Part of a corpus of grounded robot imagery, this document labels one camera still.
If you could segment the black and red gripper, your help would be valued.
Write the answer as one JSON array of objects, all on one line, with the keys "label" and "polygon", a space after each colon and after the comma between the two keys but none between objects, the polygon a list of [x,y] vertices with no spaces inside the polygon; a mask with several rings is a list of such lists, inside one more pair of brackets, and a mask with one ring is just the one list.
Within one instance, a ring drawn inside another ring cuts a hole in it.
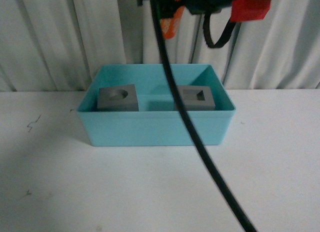
[{"label": "black and red gripper", "polygon": [[272,0],[156,0],[159,17],[180,20],[185,9],[192,15],[214,14],[231,7],[232,22],[262,20],[270,10]]}]

